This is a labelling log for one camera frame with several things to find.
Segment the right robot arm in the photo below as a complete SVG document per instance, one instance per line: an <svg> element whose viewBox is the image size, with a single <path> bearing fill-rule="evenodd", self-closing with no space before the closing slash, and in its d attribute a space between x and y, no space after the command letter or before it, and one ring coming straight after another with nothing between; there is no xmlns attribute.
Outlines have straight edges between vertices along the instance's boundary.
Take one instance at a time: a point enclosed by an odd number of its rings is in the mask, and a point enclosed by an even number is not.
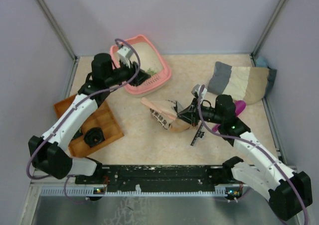
<svg viewBox="0 0 319 225"><path fill-rule="evenodd" d="M191 104L177 113L191 125L199 122L206 126L219 125L217 135L233 148L245 154L255 165L252 168L242 159L234 157L226 162L222 172L228 183L243 182L258 192L268 202L271 210L281 220L287 221L300 212L304 223L309 224L307 207L313 203L311 179L304 171L296 172L270 153L256 138L251 129L236 115L236 106L230 95L219 95L215 106L204 106L196 96Z"/></svg>

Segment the purple plastic scoop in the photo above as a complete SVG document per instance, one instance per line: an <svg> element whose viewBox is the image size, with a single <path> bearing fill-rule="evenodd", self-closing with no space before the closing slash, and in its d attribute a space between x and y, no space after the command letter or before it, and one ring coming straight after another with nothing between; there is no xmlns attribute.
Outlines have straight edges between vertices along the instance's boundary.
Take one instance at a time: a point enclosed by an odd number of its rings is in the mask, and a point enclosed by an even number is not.
<svg viewBox="0 0 319 225"><path fill-rule="evenodd" d="M236 116L238 116L239 114L241 114L243 112L243 110L246 108L246 103L243 101L243 100L240 100L240 101L236 101L235 102L235 113L236 113ZM218 131L218 128L219 128L219 124L216 124L212 131L213 132L217 132Z"/></svg>

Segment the beige cat litter bag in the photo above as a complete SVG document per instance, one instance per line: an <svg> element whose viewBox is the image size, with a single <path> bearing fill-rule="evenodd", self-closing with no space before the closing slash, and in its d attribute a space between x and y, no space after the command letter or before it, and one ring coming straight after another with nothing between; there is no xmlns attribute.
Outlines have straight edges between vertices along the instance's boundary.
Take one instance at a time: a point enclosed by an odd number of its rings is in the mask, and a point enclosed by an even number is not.
<svg viewBox="0 0 319 225"><path fill-rule="evenodd" d="M184 110L184 106L176 100L152 101L143 97L141 103L148 107L157 122L170 132L180 133L192 128L191 124L177 118L177 114Z"/></svg>

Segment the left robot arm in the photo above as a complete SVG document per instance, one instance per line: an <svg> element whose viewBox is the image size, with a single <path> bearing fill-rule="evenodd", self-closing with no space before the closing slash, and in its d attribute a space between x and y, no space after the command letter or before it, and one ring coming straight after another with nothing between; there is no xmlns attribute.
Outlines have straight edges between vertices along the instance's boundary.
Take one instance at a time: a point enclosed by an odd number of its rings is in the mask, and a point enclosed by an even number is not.
<svg viewBox="0 0 319 225"><path fill-rule="evenodd" d="M100 162L90 158L72 158L65 151L76 131L110 93L127 84L140 86L151 77L141 69L140 58L132 61L129 56L120 54L119 63L117 68L108 53L95 55L91 72L66 112L42 136L29 139L30 159L26 174L30 179L36 179L30 173L30 167L34 167L45 172L47 177L56 179L84 175L94 184L103 180Z"/></svg>

